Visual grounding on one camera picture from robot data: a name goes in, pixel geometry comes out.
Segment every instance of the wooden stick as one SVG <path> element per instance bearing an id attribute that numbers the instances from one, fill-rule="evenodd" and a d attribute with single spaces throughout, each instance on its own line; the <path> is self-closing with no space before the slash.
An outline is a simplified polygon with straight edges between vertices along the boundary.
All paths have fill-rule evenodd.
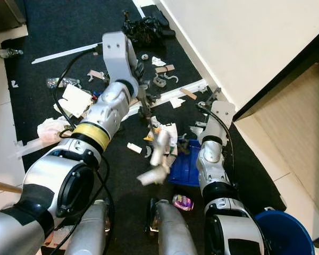
<path id="1" fill-rule="evenodd" d="M 0 182 L 0 190 L 21 193 L 21 188 Z"/>
<path id="2" fill-rule="evenodd" d="M 196 100 L 197 96 L 193 93 L 191 93 L 189 90 L 181 88 L 180 89 L 184 94 L 186 94 L 188 97 L 191 97 L 193 100 Z"/>

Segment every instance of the gray plastic part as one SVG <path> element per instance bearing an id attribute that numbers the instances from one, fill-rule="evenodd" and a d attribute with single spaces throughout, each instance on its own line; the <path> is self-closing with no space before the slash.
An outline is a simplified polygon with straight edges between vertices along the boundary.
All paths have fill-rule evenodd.
<path id="1" fill-rule="evenodd" d="M 132 73 L 137 67 L 137 58 L 131 41 L 123 32 L 103 34 L 103 57 L 110 84 L 116 80 L 129 82 L 133 87 L 132 98 L 135 98 L 138 94 L 138 82 Z"/>
<path id="2" fill-rule="evenodd" d="M 99 255 L 105 248 L 107 204 L 93 204 L 71 236 L 65 255 Z"/>
<path id="3" fill-rule="evenodd" d="M 178 209 L 167 200 L 156 204 L 159 255 L 197 254 L 188 226 Z"/>

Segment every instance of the white wall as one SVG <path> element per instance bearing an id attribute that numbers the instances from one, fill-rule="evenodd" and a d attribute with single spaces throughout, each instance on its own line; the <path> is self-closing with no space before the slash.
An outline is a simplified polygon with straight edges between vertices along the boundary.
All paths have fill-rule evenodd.
<path id="1" fill-rule="evenodd" d="M 155 0 L 239 110 L 319 33 L 319 0 Z"/>

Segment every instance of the clear plastic bag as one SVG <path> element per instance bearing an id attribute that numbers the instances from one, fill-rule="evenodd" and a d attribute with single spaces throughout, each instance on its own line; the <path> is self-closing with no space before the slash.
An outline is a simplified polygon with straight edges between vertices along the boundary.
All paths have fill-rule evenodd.
<path id="1" fill-rule="evenodd" d="M 49 89 L 53 89 L 58 82 L 59 78 L 48 78 L 46 79 L 46 85 Z M 59 88 L 66 88 L 68 84 L 76 86 L 81 89 L 80 80 L 74 78 L 64 77 L 62 82 L 59 84 Z"/>

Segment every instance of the blue plastic tray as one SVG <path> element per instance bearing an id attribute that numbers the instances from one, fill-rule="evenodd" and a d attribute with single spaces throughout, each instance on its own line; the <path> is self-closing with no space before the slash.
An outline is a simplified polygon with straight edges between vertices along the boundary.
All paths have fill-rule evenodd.
<path id="1" fill-rule="evenodd" d="M 201 145 L 198 140 L 189 140 L 189 155 L 179 153 L 171 166 L 168 181 L 175 184 L 199 187 L 196 160 Z"/>

